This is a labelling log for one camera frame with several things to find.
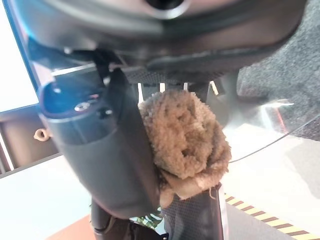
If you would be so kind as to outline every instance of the screw head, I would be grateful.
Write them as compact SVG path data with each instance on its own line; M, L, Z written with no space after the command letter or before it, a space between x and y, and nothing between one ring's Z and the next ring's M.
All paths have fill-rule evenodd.
M89 102L81 102L74 107L74 110L76 112L83 112L83 111L87 110L89 107L90 107Z
M104 84L105 86L108 86L109 83L110 83L110 81L111 81L110 77L109 77L109 76L106 76L106 77L103 79L103 84Z
M61 89L56 87L53 89L53 91L56 93L56 94L60 94L61 93Z
M97 115L100 119L107 118L108 116L112 115L113 111L108 109L108 108L101 108L98 112Z
M72 53L72 49L70 47L65 47L63 51L65 54L68 54L68 55Z

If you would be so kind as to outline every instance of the fluffy towel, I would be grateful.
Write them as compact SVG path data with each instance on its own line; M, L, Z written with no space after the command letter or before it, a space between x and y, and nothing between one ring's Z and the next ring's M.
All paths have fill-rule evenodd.
M165 91L139 105L160 174L160 205L168 207L217 185L231 150L222 127L194 93Z

